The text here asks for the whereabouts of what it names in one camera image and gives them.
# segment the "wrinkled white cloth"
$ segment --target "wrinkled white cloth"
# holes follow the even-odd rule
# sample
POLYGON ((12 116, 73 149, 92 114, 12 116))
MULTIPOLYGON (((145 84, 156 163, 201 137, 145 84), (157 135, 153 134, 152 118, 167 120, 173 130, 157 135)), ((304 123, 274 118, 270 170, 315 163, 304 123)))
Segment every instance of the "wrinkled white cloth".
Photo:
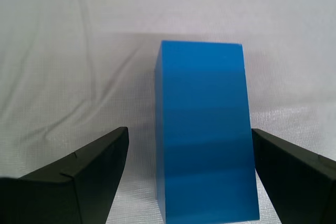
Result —
MULTIPOLYGON (((243 44, 252 127, 336 159, 336 0, 0 0, 0 176, 118 126, 125 172, 107 223, 162 223, 154 65, 162 39, 243 44)), ((280 223, 258 179, 261 220, 280 223)))

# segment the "blue rectangular box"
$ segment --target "blue rectangular box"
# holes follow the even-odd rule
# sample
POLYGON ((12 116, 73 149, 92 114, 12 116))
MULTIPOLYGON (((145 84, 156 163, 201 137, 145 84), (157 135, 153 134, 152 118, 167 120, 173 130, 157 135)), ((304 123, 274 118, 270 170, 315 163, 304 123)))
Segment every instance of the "blue rectangular box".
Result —
POLYGON ((165 223, 259 219, 242 46, 163 41, 155 96, 165 223))

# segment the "block side face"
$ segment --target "block side face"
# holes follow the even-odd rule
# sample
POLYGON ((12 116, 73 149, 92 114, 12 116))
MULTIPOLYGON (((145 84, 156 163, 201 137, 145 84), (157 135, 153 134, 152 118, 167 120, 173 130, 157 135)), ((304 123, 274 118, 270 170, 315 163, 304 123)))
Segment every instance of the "block side face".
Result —
POLYGON ((163 148, 162 47, 155 66, 155 139, 156 139, 156 197, 165 222, 165 181, 163 148))
POLYGON ((167 223, 259 219, 242 46, 163 45, 167 223))

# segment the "white fabric backdrop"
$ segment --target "white fabric backdrop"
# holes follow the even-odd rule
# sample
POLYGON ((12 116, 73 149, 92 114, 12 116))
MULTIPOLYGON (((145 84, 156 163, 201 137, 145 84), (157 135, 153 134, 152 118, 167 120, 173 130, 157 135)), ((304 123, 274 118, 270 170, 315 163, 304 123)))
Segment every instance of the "white fabric backdrop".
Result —
MULTIPOLYGON (((107 223, 162 223, 153 78, 162 39, 242 43, 252 127, 336 159, 335 17, 336 0, 0 0, 0 176, 128 126, 107 223)), ((259 180, 258 193, 255 223, 280 223, 259 180)))

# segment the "white surface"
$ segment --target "white surface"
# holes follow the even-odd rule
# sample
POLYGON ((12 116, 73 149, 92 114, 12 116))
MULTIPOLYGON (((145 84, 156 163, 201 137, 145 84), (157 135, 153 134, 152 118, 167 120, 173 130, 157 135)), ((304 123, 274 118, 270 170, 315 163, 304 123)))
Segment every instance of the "white surface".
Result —
MULTIPOLYGON (((336 159, 336 0, 0 0, 0 175, 130 130, 110 223, 162 223, 154 199, 161 39, 244 46, 252 127, 336 159)), ((258 180, 261 221, 280 223, 258 180)))

